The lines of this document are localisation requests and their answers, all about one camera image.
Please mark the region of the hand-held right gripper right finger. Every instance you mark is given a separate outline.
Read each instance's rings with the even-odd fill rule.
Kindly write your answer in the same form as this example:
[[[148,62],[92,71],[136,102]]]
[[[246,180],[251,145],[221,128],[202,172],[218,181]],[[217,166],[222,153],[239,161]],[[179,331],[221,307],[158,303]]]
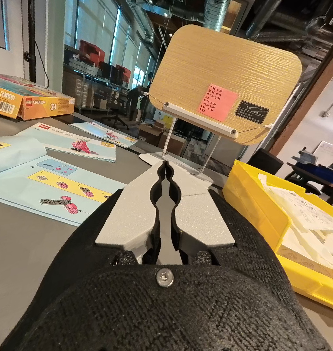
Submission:
[[[175,203],[172,243],[182,263],[194,261],[200,251],[233,247],[235,240],[211,196],[211,183],[174,162],[168,162],[168,181],[169,196]]]

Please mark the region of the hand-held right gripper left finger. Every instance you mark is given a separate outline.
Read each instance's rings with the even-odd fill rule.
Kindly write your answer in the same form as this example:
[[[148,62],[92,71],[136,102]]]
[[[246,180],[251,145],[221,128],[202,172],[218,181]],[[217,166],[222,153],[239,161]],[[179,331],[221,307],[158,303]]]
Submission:
[[[157,201],[162,196],[166,162],[159,161],[122,190],[95,243],[131,251],[144,264],[155,264],[160,252]]]

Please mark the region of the yellow plastic bin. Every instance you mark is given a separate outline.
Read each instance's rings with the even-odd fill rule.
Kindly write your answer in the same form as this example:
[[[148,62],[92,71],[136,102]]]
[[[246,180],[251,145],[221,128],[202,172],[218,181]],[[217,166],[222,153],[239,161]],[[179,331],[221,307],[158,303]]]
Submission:
[[[314,262],[282,245],[291,218],[268,195],[258,179],[267,176],[269,185],[295,191],[312,204],[333,216],[333,207],[304,189],[256,169],[239,160],[234,162],[223,188],[225,200],[243,215],[264,237],[283,266],[295,292],[333,309],[333,269]]]

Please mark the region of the pile of white paper bags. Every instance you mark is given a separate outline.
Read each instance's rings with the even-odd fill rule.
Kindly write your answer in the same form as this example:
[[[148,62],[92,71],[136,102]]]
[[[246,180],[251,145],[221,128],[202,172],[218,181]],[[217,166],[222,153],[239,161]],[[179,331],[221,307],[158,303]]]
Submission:
[[[333,217],[294,191],[269,186],[266,175],[258,179],[292,222],[281,246],[333,270]]]

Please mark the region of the bird cover instruction booklet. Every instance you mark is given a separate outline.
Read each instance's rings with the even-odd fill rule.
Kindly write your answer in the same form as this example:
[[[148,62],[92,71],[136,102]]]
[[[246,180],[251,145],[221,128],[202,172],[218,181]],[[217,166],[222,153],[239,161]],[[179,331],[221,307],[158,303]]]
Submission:
[[[35,138],[48,150],[112,163],[116,161],[114,144],[72,134],[42,122],[20,131],[17,135]]]

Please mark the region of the open instruction booklet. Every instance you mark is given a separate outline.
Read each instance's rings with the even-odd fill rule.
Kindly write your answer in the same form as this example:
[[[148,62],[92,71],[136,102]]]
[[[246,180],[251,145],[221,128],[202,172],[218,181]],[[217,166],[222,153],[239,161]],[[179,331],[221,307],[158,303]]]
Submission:
[[[124,187],[49,156],[34,138],[0,137],[0,203],[78,227]]]

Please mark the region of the black label sticker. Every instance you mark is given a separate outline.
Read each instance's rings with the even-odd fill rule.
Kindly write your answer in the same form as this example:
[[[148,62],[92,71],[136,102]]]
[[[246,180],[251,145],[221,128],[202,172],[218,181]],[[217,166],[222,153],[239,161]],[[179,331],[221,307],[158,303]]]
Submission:
[[[235,111],[235,116],[262,125],[268,113],[268,108],[241,100]]]

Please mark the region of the pink sticky note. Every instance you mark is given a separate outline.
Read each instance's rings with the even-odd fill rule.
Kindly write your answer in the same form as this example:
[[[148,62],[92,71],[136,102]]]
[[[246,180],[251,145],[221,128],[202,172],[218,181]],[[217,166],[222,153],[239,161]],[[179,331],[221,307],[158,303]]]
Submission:
[[[224,122],[238,97],[237,93],[211,83],[197,112],[218,122]]]

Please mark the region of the blue machine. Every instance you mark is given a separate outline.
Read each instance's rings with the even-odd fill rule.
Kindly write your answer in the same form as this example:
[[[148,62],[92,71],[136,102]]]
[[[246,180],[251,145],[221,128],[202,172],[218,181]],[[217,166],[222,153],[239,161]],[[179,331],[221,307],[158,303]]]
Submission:
[[[299,151],[299,156],[292,156],[296,166],[323,180],[333,183],[333,168],[318,164],[318,157],[306,150],[304,147]]]

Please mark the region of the whiteboard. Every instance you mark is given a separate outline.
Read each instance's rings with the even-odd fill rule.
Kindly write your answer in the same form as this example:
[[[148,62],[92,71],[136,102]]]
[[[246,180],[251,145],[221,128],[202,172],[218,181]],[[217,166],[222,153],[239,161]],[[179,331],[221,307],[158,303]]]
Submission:
[[[321,141],[313,151],[313,155],[317,158],[317,164],[330,166],[333,164],[333,144]]]

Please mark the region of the toy brick set box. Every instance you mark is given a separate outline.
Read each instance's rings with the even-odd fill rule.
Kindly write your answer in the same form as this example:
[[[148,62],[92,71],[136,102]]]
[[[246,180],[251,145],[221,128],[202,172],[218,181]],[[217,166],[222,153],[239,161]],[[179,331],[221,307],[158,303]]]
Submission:
[[[75,98],[21,77],[0,74],[0,115],[22,120],[72,114]]]

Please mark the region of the red hooded machine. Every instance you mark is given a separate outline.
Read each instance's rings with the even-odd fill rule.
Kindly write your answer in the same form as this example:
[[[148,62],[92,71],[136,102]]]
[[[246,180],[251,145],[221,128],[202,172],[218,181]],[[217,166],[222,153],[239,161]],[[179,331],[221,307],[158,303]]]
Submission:
[[[99,64],[105,59],[105,52],[98,46],[80,39],[79,45],[80,57],[87,63],[99,67]]]
[[[129,83],[131,77],[131,71],[121,65],[116,64],[116,69],[118,70],[118,84],[122,85],[123,82]]]

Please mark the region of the wooden book stand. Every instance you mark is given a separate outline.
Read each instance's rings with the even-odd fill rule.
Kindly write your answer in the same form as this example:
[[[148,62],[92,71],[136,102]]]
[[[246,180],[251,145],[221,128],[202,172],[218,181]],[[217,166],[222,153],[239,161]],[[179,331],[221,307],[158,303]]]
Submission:
[[[293,53],[196,25],[173,35],[152,81],[158,110],[242,146],[260,143],[287,106],[302,72]],[[197,112],[210,84],[238,99],[224,122]],[[262,125],[235,116],[241,100],[268,108]]]

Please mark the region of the black tripod pole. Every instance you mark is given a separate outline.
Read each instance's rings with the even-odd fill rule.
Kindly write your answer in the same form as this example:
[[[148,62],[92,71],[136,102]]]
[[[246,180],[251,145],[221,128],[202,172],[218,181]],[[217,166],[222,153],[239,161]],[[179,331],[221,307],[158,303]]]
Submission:
[[[36,40],[35,40],[35,6],[33,0],[27,1],[28,13],[28,50],[24,60],[29,64],[29,80],[36,83]]]

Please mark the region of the silver air duct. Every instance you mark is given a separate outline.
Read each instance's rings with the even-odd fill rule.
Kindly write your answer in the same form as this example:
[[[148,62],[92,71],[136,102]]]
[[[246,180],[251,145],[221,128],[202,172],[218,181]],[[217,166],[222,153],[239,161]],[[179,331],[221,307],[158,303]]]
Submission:
[[[203,27],[220,32],[230,0],[206,0]]]

